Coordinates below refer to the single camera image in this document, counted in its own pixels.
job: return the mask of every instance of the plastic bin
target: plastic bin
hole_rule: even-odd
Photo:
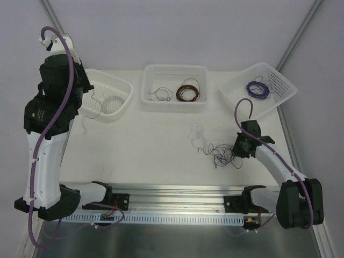
[[[253,81],[258,76],[262,76],[263,81],[270,82],[271,96],[264,100],[252,98],[245,89],[247,83]],[[225,102],[232,108],[233,112],[239,100],[242,98],[251,99],[253,102],[251,119],[257,119],[291,98],[296,94],[297,89],[275,68],[267,63],[260,62],[242,71],[231,80],[222,83],[220,91]],[[249,102],[242,102],[238,109],[238,115],[248,119],[249,111]]]
[[[102,121],[114,121],[128,107],[133,86],[117,77],[94,69],[86,69],[95,89],[83,94],[81,111],[84,115]]]
[[[179,102],[176,92],[182,83],[190,84],[199,89],[200,97],[195,102]],[[159,101],[152,94],[160,87],[166,87],[172,94],[170,101]],[[143,110],[153,112],[202,112],[206,109],[209,101],[209,78],[204,66],[150,64],[145,68],[141,100]]]

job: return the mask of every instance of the wire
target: wire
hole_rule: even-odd
[[[186,82],[187,80],[195,80],[198,84],[198,89],[193,85],[189,85],[189,84],[184,85],[184,82]],[[193,98],[185,98],[183,96],[184,93],[187,91],[190,91],[190,90],[195,93],[195,96]],[[199,100],[199,98],[200,98],[200,86],[199,86],[198,80],[196,80],[194,78],[189,78],[189,79],[186,79],[185,81],[183,81],[182,85],[179,87],[179,89],[176,92],[176,98],[180,102],[195,102],[195,101]]]
[[[96,206],[99,206],[99,207],[104,207],[103,204],[100,204],[100,203],[90,203],[92,205],[96,205]],[[124,215],[124,212],[120,209],[120,208],[117,208],[115,206],[109,206],[109,205],[105,205],[105,208],[108,208],[108,207],[111,207],[113,210],[116,210],[116,211],[119,211],[121,214],[122,214],[122,217],[121,219],[119,219],[118,221],[114,222],[114,223],[111,223],[110,227],[114,227],[115,225],[117,225],[118,223],[120,223],[122,220],[124,220],[125,218],[125,215]],[[59,236],[59,237],[55,237],[55,240],[62,240],[62,239],[66,239],[66,238],[69,238],[69,237],[72,237],[73,235],[75,235],[77,232],[79,232],[81,229],[87,227],[87,226],[93,226],[94,223],[86,223],[86,224],[83,224],[82,226],[80,226],[76,231],[74,231],[72,234],[69,234],[69,235],[65,235],[65,236]],[[97,225],[97,228],[109,228],[108,226],[101,226],[101,225]],[[50,236],[44,231],[44,225],[42,226],[42,230],[41,230],[42,234],[47,237],[47,238],[50,238]]]
[[[239,234],[233,234],[232,232],[230,232],[230,231],[228,230],[227,227],[225,227],[225,230],[226,230],[227,233],[228,233],[229,235],[231,235],[232,237],[240,237],[240,236],[245,235],[246,233],[249,233],[249,232],[258,233],[262,228],[266,227],[266,225],[268,225],[268,224],[272,221],[272,219],[273,219],[274,216],[275,216],[275,214],[273,213],[273,214],[271,215],[271,217],[270,217],[266,222],[264,222],[259,228],[257,228],[256,230],[245,230],[245,231],[243,231],[243,232],[241,232],[241,233],[239,233]]]
[[[255,217],[255,219],[259,219],[259,221],[262,220],[262,208],[261,207],[259,207],[259,214],[257,217]]]
[[[272,92],[270,91],[270,81],[256,81],[259,77],[263,80],[263,76],[257,76],[245,86],[245,90],[249,96],[262,101],[270,98]]]
[[[198,148],[198,151],[202,150],[205,155],[212,155],[215,168],[218,166],[225,167],[231,163],[236,169],[240,169],[243,165],[242,159],[241,166],[234,165],[233,161],[235,161],[236,156],[234,156],[232,149],[233,146],[229,144],[220,144],[216,147],[214,147],[214,144],[209,144],[207,152],[202,148]]]
[[[166,98],[164,98],[163,96],[158,96],[157,95],[158,92],[162,92],[162,91],[166,92],[166,94],[167,94]],[[169,90],[168,88],[166,88],[166,87],[160,87],[155,92],[151,92],[151,90],[149,90],[148,93],[151,94],[151,95],[155,94],[155,97],[158,99],[158,101],[170,101],[173,98],[173,92],[171,90]]]
[[[307,188],[304,184],[304,182],[302,181],[302,179],[296,174],[294,173],[294,170],[286,163],[286,161],[283,159],[283,157],[277,153],[275,151],[275,149],[273,149],[270,145],[268,145],[267,143],[265,143],[264,141],[262,141],[261,139],[255,137],[254,135],[248,133],[247,131],[245,131],[241,125],[239,124],[238,122],[238,107],[240,105],[241,102],[243,101],[249,101],[250,104],[251,104],[251,110],[250,110],[250,114],[249,114],[249,118],[251,118],[251,115],[252,115],[252,111],[253,111],[253,103],[250,99],[248,98],[243,98],[241,100],[238,101],[238,103],[236,104],[235,106],[235,110],[234,110],[234,119],[235,119],[235,122],[236,122],[236,125],[238,126],[238,128],[244,133],[246,134],[247,136],[251,137],[252,139],[258,141],[260,144],[264,145],[265,147],[267,147],[270,151],[272,151],[272,153],[274,155],[276,155],[276,157],[279,158],[279,160],[283,163],[283,165],[287,168],[287,170],[293,174],[293,176],[297,179],[297,181],[300,183],[302,189],[303,189],[303,192],[305,194],[305,197],[306,197],[306,201],[307,201],[307,204],[308,204],[308,208],[310,210],[310,220],[309,220],[309,224],[304,228],[304,229],[309,229],[313,226],[313,223],[314,223],[314,215],[313,215],[313,207],[312,207],[312,203],[311,203],[311,199],[310,199],[310,196],[308,194],[308,191],[307,191]]]
[[[82,128],[84,129],[84,132],[82,134],[87,134],[87,129],[85,127],[85,118],[88,118],[88,119],[95,119],[97,118],[101,113],[102,113],[102,110],[103,110],[103,104],[102,102],[100,102],[99,100],[97,100],[96,98],[94,98],[93,96],[95,95],[95,90],[92,89],[93,93],[91,95],[91,99],[93,99],[94,101],[96,101],[100,106],[101,106],[101,109],[99,111],[98,114],[96,114],[94,117],[88,117],[88,116],[83,116],[82,119],[81,119],[81,125],[82,125]]]
[[[114,202],[113,202],[113,206],[114,207],[117,207],[117,201],[116,200],[114,200]],[[108,212],[105,214],[105,216],[111,216],[111,215],[113,215],[113,213],[114,213],[114,208],[112,208],[112,210],[110,211],[110,214],[108,214]]]
[[[233,155],[233,146],[223,143],[215,147],[213,143],[208,144],[206,148],[206,139],[204,137],[204,127],[201,124],[191,124],[189,126],[188,138],[191,140],[192,146],[199,151],[202,151],[205,155],[211,155],[215,168],[218,166],[225,167],[231,163],[236,169],[240,169],[243,165],[241,158],[241,165],[237,167],[233,162],[237,158]],[[201,145],[195,146],[195,141],[199,140]]]
[[[64,38],[62,37],[62,35],[54,28],[50,27],[50,26],[46,26],[43,27],[41,30],[41,38],[42,40],[45,40],[45,32],[46,31],[52,31],[53,33],[56,34],[56,36],[60,39],[65,51],[66,51],[66,55],[67,55],[67,59],[68,59],[68,65],[69,65],[69,80],[68,80],[68,86],[67,86],[67,90],[66,90],[66,94],[61,102],[61,105],[59,106],[58,110],[56,111],[55,115],[53,116],[52,120],[48,123],[48,125],[44,128],[44,130],[42,131],[41,135],[39,136],[36,146],[34,148],[33,151],[33,156],[32,156],[32,164],[31,164],[31,172],[30,172],[30,199],[32,201],[30,201],[30,208],[29,208],[29,212],[28,212],[28,235],[30,237],[31,242],[33,243],[33,245],[36,248],[46,248],[48,246],[50,246],[56,236],[57,233],[60,229],[60,225],[61,225],[61,219],[58,222],[58,225],[56,227],[56,230],[54,232],[53,237],[51,238],[50,242],[46,245],[40,245],[39,243],[37,243],[36,239],[34,238],[33,235],[33,231],[32,231],[32,217],[33,217],[33,204],[34,204],[34,176],[35,176],[35,170],[36,170],[36,164],[37,164],[37,157],[38,157],[38,151],[39,151],[39,147],[41,146],[45,135],[48,133],[48,131],[50,130],[50,128],[54,125],[54,123],[56,122],[56,120],[59,118],[61,112],[63,111],[63,109],[65,108],[67,101],[69,99],[72,87],[73,87],[73,80],[74,80],[74,66],[73,66],[73,58],[71,56],[70,50],[64,40]]]
[[[121,104],[121,106],[125,102],[124,99],[122,99],[121,97],[119,97],[117,95],[112,95],[110,97],[107,97],[102,103],[102,110],[104,111],[104,114],[111,114],[114,112],[112,110],[109,110],[109,108],[108,108],[109,104],[113,101],[118,101]]]

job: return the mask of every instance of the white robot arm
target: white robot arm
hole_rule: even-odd
[[[233,154],[241,158],[251,156],[259,160],[274,177],[280,191],[270,191],[262,185],[246,187],[240,199],[230,202],[231,208],[247,214],[256,211],[260,206],[276,213],[279,223],[284,228],[311,227],[323,223],[323,192],[320,182],[317,179],[308,179],[285,162],[278,154],[273,139],[261,136],[261,129],[256,120],[241,122],[239,127],[243,132],[238,133]]]
[[[70,97],[58,120],[40,144],[37,159],[32,160],[34,148],[43,129],[51,121],[65,96],[68,85],[68,60],[60,39],[46,37],[40,42],[50,52],[40,67],[42,82],[39,93],[25,107],[24,129],[29,143],[29,170],[25,194],[15,201],[15,208],[29,211],[33,202],[38,217],[52,221],[71,215],[78,207],[92,202],[112,205],[112,188],[101,182],[61,185],[60,167],[66,149],[73,120],[78,115],[82,95],[93,89],[86,76],[81,60],[69,35],[62,35],[74,63],[74,82]],[[34,174],[34,198],[30,197],[32,162],[36,162]]]

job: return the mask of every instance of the perforated basket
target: perforated basket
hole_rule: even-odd
[[[82,97],[81,111],[84,115],[103,121],[114,121],[128,107],[133,86],[117,77],[94,69],[86,69],[87,77],[94,85]]]
[[[245,90],[247,83],[253,81],[258,76],[262,76],[263,81],[270,82],[271,96],[264,100],[250,97]],[[220,91],[223,94],[225,102],[233,110],[242,98],[251,99],[253,102],[251,119],[257,119],[294,96],[297,89],[275,68],[267,63],[260,62],[242,71],[231,80],[222,83],[220,85]],[[238,115],[248,118],[249,112],[249,102],[242,102],[238,109]]]

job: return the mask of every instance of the tangled wire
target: tangled wire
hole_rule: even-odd
[[[198,152],[202,151],[205,155],[212,155],[215,168],[219,167],[225,167],[229,163],[231,163],[236,169],[240,169],[242,167],[242,159],[241,159],[241,165],[237,167],[233,164],[233,161],[235,161],[236,156],[233,155],[232,152],[233,146],[229,144],[220,144],[218,146],[214,146],[214,144],[209,144],[207,151],[205,151],[202,148],[198,148]]]
[[[202,151],[205,155],[211,155],[215,168],[225,167],[228,164],[232,164],[236,169],[242,167],[241,165],[236,166],[233,162],[237,158],[233,155],[233,146],[229,144],[219,144],[215,146],[213,143],[207,143],[204,137],[204,127],[200,124],[192,124],[189,126],[188,138],[191,140],[192,146],[198,151]]]
[[[156,99],[158,101],[170,101],[173,98],[173,92],[166,87],[160,87],[156,91],[151,92],[151,90],[148,91],[149,94],[155,95]]]

